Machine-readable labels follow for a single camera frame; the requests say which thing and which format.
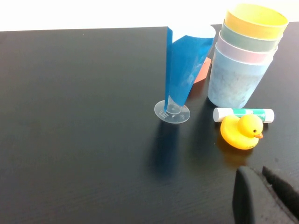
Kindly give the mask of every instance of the plastic cup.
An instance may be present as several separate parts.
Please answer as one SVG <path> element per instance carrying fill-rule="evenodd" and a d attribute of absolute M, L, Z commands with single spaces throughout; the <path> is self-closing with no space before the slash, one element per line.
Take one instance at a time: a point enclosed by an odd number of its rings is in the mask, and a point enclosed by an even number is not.
<path fill-rule="evenodd" d="M 210 101 L 218 107 L 244 107 L 271 62 L 241 63 L 224 56 L 216 43 L 208 89 Z"/>
<path fill-rule="evenodd" d="M 274 40 L 263 40 L 239 34 L 227 27 L 225 23 L 222 24 L 221 37 L 228 43 L 244 49 L 255 52 L 266 52 L 274 50 L 280 42 L 283 34 Z"/>
<path fill-rule="evenodd" d="M 154 111 L 163 121 L 180 124 L 190 117 L 184 105 L 216 35 L 210 25 L 182 24 L 167 28 L 165 100 Z"/>
<path fill-rule="evenodd" d="M 273 58 L 273 55 L 278 49 L 278 47 L 276 47 L 275 50 L 268 52 L 254 52 L 244 50 L 226 42 L 221 35 L 222 32 L 220 31 L 217 41 L 218 50 L 226 57 L 243 63 L 265 63 Z"/>
<path fill-rule="evenodd" d="M 224 21 L 239 34 L 266 40 L 280 38 L 288 25 L 287 18 L 279 12 L 247 3 L 229 9 Z"/>

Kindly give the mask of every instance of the pink cup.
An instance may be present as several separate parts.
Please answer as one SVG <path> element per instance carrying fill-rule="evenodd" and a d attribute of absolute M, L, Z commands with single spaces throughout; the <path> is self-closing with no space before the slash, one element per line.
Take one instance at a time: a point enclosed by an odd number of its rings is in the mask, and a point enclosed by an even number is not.
<path fill-rule="evenodd" d="M 244 50 L 223 40 L 221 37 L 221 31 L 219 32 L 219 37 L 217 41 L 218 50 L 228 58 L 242 62 L 242 63 L 251 63 L 251 64 L 263 64 L 271 61 L 274 54 L 276 53 L 278 46 L 267 52 L 254 52 L 249 50 Z"/>

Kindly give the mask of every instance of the yellow rubber duck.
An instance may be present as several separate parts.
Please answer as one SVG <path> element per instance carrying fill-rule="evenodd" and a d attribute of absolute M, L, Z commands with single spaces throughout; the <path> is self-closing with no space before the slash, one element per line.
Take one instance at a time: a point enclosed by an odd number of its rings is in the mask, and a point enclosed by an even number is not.
<path fill-rule="evenodd" d="M 224 140 L 238 149 L 254 148 L 263 137 L 263 122 L 255 114 L 246 114 L 241 118 L 226 116 L 220 126 Z"/>

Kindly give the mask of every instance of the blue paper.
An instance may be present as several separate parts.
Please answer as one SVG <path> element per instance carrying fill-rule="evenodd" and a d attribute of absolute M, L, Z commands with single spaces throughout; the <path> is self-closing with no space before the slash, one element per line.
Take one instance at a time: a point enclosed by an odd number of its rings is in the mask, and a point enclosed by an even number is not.
<path fill-rule="evenodd" d="M 171 77 L 171 52 L 172 52 L 172 30 L 167 28 L 167 49 L 166 49 L 166 85 L 165 85 L 165 105 L 164 111 L 167 110 L 168 96 L 169 96 L 169 85 Z"/>
<path fill-rule="evenodd" d="M 170 46 L 170 31 L 171 29 L 168 29 L 167 33 L 165 111 L 169 96 L 176 104 L 184 106 L 214 41 L 214 38 L 185 35 Z"/>

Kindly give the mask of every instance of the orange beak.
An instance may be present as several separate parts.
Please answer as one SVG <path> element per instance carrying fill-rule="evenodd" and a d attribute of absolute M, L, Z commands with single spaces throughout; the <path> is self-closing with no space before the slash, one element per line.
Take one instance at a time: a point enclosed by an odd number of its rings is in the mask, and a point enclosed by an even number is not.
<path fill-rule="evenodd" d="M 263 134 L 260 133 L 260 134 L 254 135 L 254 137 L 256 137 L 256 138 L 258 138 L 258 139 L 262 139 L 262 138 L 263 138 Z"/>

